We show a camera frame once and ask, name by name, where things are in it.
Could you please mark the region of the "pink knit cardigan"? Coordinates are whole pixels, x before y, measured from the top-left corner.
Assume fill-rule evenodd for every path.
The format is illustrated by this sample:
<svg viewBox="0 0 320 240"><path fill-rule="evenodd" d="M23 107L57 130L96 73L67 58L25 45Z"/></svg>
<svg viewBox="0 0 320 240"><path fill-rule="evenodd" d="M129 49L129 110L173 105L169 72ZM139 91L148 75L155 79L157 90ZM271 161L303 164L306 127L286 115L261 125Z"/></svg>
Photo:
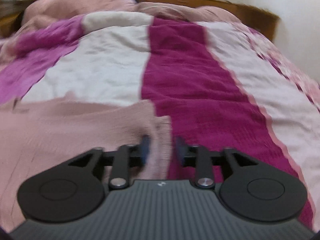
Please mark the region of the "pink knit cardigan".
<svg viewBox="0 0 320 240"><path fill-rule="evenodd" d="M9 102L1 106L1 227L11 231L24 221L17 203L19 186L31 176L102 147L151 139L143 168L135 179L165 179L171 161L171 120L156 116L151 101L129 107L77 102L59 98L36 103Z"/></svg>

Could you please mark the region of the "patchwork magenta white bedspread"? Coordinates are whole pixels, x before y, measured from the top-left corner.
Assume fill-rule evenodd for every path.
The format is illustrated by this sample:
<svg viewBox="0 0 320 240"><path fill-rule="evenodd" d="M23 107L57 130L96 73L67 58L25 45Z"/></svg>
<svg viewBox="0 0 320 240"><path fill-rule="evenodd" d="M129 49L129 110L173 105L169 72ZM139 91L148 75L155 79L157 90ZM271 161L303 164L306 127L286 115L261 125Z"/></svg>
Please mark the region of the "patchwork magenta white bedspread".
<svg viewBox="0 0 320 240"><path fill-rule="evenodd" d="M73 92L128 106L151 100L174 135L229 146L298 176L319 230L319 83L241 23L100 11L1 42L1 103Z"/></svg>

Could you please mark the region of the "dusty pink quilt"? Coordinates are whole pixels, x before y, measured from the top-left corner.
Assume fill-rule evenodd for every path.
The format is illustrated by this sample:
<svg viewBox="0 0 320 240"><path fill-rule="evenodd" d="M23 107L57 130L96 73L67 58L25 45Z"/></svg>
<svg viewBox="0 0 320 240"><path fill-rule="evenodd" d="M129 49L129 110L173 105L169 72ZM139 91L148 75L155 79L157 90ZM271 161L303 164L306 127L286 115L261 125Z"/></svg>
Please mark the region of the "dusty pink quilt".
<svg viewBox="0 0 320 240"><path fill-rule="evenodd" d="M59 20L97 11L142 12L189 22L240 22L227 10L212 6L190 8L166 3L137 3L135 0L38 0L24 11L21 26L42 29Z"/></svg>

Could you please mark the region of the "dark wooden headboard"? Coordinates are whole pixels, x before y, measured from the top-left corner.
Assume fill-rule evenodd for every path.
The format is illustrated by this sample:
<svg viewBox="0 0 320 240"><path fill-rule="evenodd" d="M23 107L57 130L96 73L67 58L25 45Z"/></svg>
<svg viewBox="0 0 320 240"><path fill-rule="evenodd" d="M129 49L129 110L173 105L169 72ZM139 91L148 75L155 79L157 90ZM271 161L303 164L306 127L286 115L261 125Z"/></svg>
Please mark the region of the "dark wooden headboard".
<svg viewBox="0 0 320 240"><path fill-rule="evenodd" d="M20 29L24 11L35 1L37 0L1 0L1 38L7 38Z"/></svg>

